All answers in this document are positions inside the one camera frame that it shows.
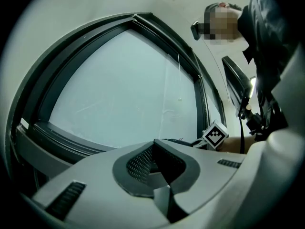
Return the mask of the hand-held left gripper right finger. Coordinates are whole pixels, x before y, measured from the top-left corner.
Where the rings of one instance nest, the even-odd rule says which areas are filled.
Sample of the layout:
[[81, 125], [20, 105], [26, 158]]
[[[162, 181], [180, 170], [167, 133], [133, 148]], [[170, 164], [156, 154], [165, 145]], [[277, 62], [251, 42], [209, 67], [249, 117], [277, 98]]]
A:
[[154, 141], [153, 159], [168, 184], [164, 188], [167, 223], [163, 229], [220, 229], [230, 210], [216, 202], [245, 156], [196, 149], [174, 142]]

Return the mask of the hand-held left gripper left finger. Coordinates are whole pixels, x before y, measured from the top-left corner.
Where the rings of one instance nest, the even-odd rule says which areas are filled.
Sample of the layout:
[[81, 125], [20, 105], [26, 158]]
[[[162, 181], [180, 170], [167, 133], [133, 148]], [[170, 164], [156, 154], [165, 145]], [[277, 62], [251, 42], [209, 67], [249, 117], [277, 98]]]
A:
[[46, 183], [33, 201], [61, 229], [160, 229], [169, 220], [146, 185], [153, 142], [88, 156]]

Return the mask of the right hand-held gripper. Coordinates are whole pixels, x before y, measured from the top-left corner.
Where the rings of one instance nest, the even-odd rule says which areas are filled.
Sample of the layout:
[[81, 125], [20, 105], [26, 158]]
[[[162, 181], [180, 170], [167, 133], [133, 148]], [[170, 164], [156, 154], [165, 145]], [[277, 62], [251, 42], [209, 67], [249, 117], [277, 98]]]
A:
[[227, 128], [218, 120], [214, 120], [206, 130], [203, 131], [202, 137], [192, 143], [192, 147], [201, 148], [209, 145], [213, 150], [228, 137]]

